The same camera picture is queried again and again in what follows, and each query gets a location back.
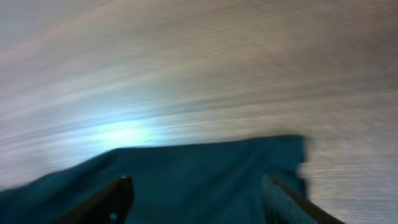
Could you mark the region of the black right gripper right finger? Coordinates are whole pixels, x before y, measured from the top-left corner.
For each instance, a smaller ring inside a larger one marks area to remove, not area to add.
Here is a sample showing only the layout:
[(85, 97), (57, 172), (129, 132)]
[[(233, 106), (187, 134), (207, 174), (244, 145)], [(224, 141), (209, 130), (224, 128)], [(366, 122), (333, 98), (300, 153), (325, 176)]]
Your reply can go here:
[(267, 224), (343, 224), (274, 177), (262, 178), (261, 199)]

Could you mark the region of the black t-shirt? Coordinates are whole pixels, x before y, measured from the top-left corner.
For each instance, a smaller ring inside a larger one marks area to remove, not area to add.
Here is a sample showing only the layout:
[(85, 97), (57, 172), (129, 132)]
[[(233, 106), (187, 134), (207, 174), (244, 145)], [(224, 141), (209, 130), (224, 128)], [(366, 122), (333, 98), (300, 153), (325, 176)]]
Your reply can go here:
[(50, 223), (122, 175), (135, 199), (128, 223), (263, 223), (261, 180), (306, 194), (305, 138), (283, 135), (121, 148), (1, 192), (2, 223)]

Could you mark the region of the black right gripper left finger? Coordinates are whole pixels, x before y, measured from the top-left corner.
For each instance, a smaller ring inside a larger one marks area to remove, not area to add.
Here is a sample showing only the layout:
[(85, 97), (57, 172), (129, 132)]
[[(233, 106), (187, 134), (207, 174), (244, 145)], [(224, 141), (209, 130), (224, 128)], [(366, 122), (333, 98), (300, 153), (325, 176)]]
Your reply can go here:
[(121, 176), (53, 224), (123, 224), (134, 202), (132, 177)]

